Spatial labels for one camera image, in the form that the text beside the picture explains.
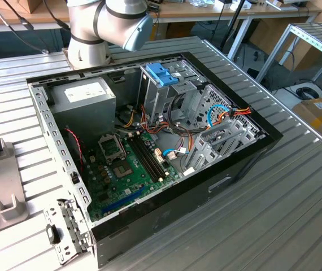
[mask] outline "blue drive bay latch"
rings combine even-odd
[[[155,78],[161,86],[168,86],[179,82],[179,80],[173,77],[168,69],[164,68],[160,63],[148,64],[146,65],[146,70],[151,73],[153,78]]]

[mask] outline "metal workbench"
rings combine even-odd
[[[193,53],[284,137],[240,182],[105,270],[322,269],[322,139],[197,37],[148,42],[135,53],[111,48],[117,61],[180,51]],[[0,60],[0,136],[15,145],[31,213],[0,231],[0,270],[60,268],[42,209],[68,193],[57,178],[24,79],[67,70],[61,53]],[[95,270],[95,261],[89,253],[63,269]]]
[[[258,76],[256,77],[257,82],[261,82],[261,80],[264,78],[264,76],[267,74],[268,70],[270,69],[275,57],[278,55],[280,50],[283,48],[285,43],[287,42],[290,34],[296,35],[296,38],[294,41],[290,44],[289,48],[285,51],[284,56],[281,58],[279,64],[283,65],[284,62],[287,60],[289,55],[291,55],[290,52],[293,52],[295,49],[297,43],[300,41],[300,39],[308,42],[310,45],[317,48],[319,51],[322,52],[322,23],[305,23],[305,24],[289,24],[283,35],[281,36],[280,40],[274,47],[273,51],[270,53],[269,58],[265,62],[263,68],[260,70]],[[316,81],[318,77],[322,74],[322,67],[317,72],[316,75],[314,75],[313,81]]]

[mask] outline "blue cable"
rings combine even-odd
[[[174,151],[174,149],[169,148],[169,149],[165,150],[162,154],[163,154],[163,156],[166,156],[169,152],[172,152],[172,151]]]
[[[212,122],[211,122],[211,111],[212,111],[215,107],[220,107],[220,108],[222,108],[222,109],[223,109],[223,110],[225,110],[225,111],[230,111],[230,109],[229,109],[229,108],[227,108],[226,106],[222,106],[222,105],[220,105],[220,104],[216,104],[216,105],[212,106],[212,107],[210,108],[210,110],[208,111],[208,113],[207,113],[207,122],[208,122],[208,124],[210,125],[210,127],[212,127]]]
[[[177,150],[173,150],[173,149],[169,148],[168,150],[165,150],[162,154],[163,154],[163,156],[166,156],[169,152],[172,152],[172,151],[177,151]]]

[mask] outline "chip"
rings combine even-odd
[[[126,161],[119,161],[112,165],[112,169],[115,172],[117,178],[122,178],[133,173],[130,164]]]

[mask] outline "desk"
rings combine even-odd
[[[117,62],[190,51],[283,133],[239,182],[103,270],[322,270],[322,137],[197,37],[111,46]],[[0,136],[15,145],[30,217],[0,231],[0,270],[59,270],[42,210],[68,197],[25,78],[69,71],[62,53],[0,59]],[[61,270],[96,270],[90,253]]]
[[[253,5],[251,9],[241,11],[239,19],[243,20],[237,37],[232,45],[232,48],[228,54],[229,59],[233,59],[238,51],[242,39],[244,38],[247,29],[253,19],[262,18],[286,18],[286,17],[307,17],[307,22],[314,21],[314,18],[321,12],[321,9],[316,6],[309,4],[308,9],[301,8],[299,11],[278,11],[273,7],[267,5]],[[54,13],[54,15],[65,22],[69,22],[68,10],[64,0],[52,0],[49,1],[49,6]],[[213,21],[219,18],[221,9],[209,5],[203,8],[197,8],[189,3],[163,3],[160,5],[160,23],[175,23],[182,21]],[[25,30],[25,28],[19,24],[16,16],[9,10],[1,11],[4,18],[10,23],[15,30]],[[151,12],[151,15],[156,20],[156,15]],[[230,20],[234,15],[234,11],[230,9],[225,9],[221,20]],[[42,4],[34,11],[32,14],[24,14],[26,19],[28,19],[35,29],[51,29],[59,28],[57,24],[54,23],[53,19],[49,15],[47,9]],[[0,31],[8,31],[9,29],[2,24],[0,21]]]

